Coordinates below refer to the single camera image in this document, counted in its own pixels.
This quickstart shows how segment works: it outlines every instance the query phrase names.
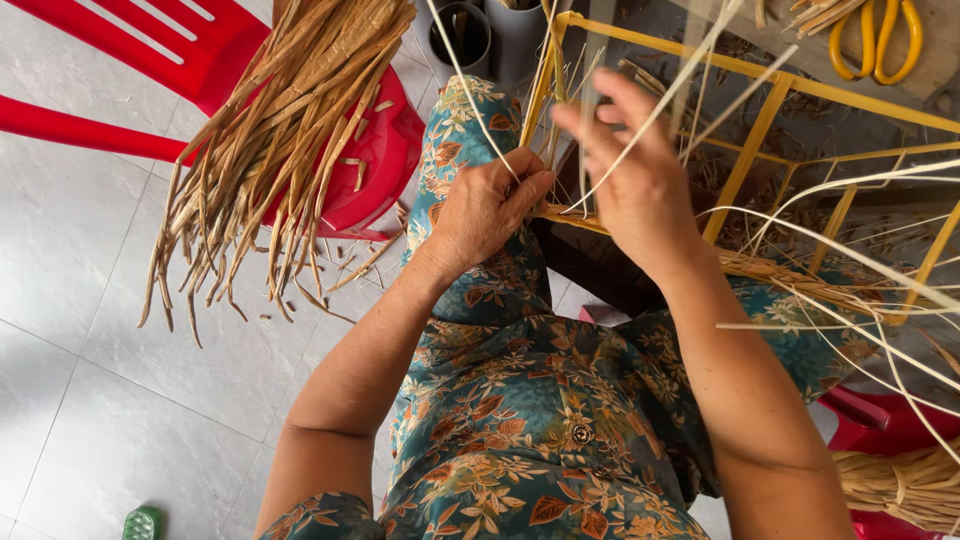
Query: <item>floral print fabric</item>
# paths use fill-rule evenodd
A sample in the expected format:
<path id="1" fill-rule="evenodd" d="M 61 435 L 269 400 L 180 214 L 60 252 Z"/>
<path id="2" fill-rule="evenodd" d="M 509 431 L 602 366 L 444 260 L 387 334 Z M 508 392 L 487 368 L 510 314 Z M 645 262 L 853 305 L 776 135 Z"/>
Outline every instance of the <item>floral print fabric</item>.
<path id="1" fill-rule="evenodd" d="M 478 121 L 503 152 L 516 148 L 517 100 L 467 82 L 482 115 L 451 79 L 423 137 L 404 259 L 430 234 L 457 172 L 497 159 Z M 792 295 L 732 284 L 756 322 L 809 323 Z M 378 516 L 357 497 L 324 493 L 263 539 L 707 538 L 686 509 L 718 485 L 669 313 L 610 329 L 550 306 L 537 240 L 522 227 L 450 287 L 423 331 L 396 396 Z M 855 333 L 825 333 L 853 361 L 872 353 Z M 850 371 L 815 332 L 764 334 L 805 400 Z"/>

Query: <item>hand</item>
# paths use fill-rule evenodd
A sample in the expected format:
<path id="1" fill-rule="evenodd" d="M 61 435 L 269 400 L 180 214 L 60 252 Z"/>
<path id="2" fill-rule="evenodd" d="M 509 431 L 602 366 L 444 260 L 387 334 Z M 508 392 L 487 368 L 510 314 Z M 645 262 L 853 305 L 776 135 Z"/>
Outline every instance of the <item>hand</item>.
<path id="1" fill-rule="evenodd" d="M 450 187 L 433 232 L 417 249 L 426 248 L 435 265 L 454 280 L 502 248 L 553 184 L 553 173 L 543 170 L 543 162 L 529 148 L 517 148 L 504 158 L 520 185 L 502 160 L 464 168 Z"/>
<path id="2" fill-rule="evenodd" d="M 622 75 L 608 69 L 593 72 L 593 85 L 614 105 L 597 108 L 599 121 L 583 125 L 579 107 L 557 105 L 553 121 L 570 131 L 588 152 L 585 167 L 595 184 L 650 116 L 657 103 Z M 625 124 L 613 133 L 606 124 Z M 600 222 L 613 241 L 654 281 L 702 249 L 690 205 L 686 172 L 660 122 L 654 123 L 627 158 L 594 193 Z"/>

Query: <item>yellow scissors handle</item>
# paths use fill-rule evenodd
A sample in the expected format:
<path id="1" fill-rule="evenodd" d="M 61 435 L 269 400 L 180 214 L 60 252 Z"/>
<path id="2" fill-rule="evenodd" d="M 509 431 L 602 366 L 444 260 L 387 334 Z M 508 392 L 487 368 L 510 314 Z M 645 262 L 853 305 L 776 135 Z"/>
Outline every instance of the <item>yellow scissors handle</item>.
<path id="1" fill-rule="evenodd" d="M 897 22 L 898 4 L 903 7 L 903 17 L 906 19 L 907 28 L 910 29 L 910 48 L 907 50 L 906 61 L 900 71 L 891 77 L 887 77 L 883 73 L 883 56 L 887 52 L 890 35 L 894 31 L 894 23 Z M 920 16 L 917 15 L 917 8 L 914 7 L 913 2 L 911 0 L 887 0 L 887 11 L 883 15 L 883 26 L 880 27 L 880 39 L 876 44 L 874 79 L 881 85 L 892 85 L 901 81 L 917 65 L 917 59 L 920 57 L 920 50 L 923 46 L 924 26 L 920 22 Z"/>
<path id="2" fill-rule="evenodd" d="M 860 64 L 860 72 L 853 73 L 844 63 L 843 55 L 840 54 L 840 36 L 843 34 L 843 27 L 847 24 L 847 19 L 851 13 L 847 13 L 834 25 L 830 31 L 830 63 L 833 69 L 845 81 L 859 81 L 871 71 L 874 70 L 876 63 L 876 49 L 874 45 L 874 0 L 867 0 L 860 9 L 860 35 L 863 41 L 863 62 Z"/>

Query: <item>green object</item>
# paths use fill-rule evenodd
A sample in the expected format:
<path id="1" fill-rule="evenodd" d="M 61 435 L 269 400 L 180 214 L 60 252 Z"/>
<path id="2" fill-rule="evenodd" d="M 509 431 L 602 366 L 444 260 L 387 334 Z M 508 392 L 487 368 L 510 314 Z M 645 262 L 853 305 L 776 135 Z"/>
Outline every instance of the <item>green object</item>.
<path id="1" fill-rule="evenodd" d="M 159 540 L 163 513 L 152 506 L 140 506 L 127 514 L 123 540 Z"/>

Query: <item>woman's right hand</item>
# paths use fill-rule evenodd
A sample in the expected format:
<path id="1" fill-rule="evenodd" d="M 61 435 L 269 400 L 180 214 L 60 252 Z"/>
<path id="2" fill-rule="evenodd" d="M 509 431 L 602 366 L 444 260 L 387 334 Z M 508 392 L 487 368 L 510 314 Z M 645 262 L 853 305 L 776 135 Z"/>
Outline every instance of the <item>woman's right hand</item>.
<path id="1" fill-rule="evenodd" d="M 580 108 L 557 105 L 553 121 L 587 149 L 585 167 L 596 184 L 646 122 L 656 101 L 636 84 L 609 69 L 593 72 L 593 85 L 613 99 L 597 108 L 597 119 L 581 122 Z M 612 132 L 608 124 L 625 124 Z M 594 193 L 600 221 L 613 241 L 654 281 L 688 264 L 707 244 L 697 231 L 686 172 L 666 131 L 656 122 Z"/>

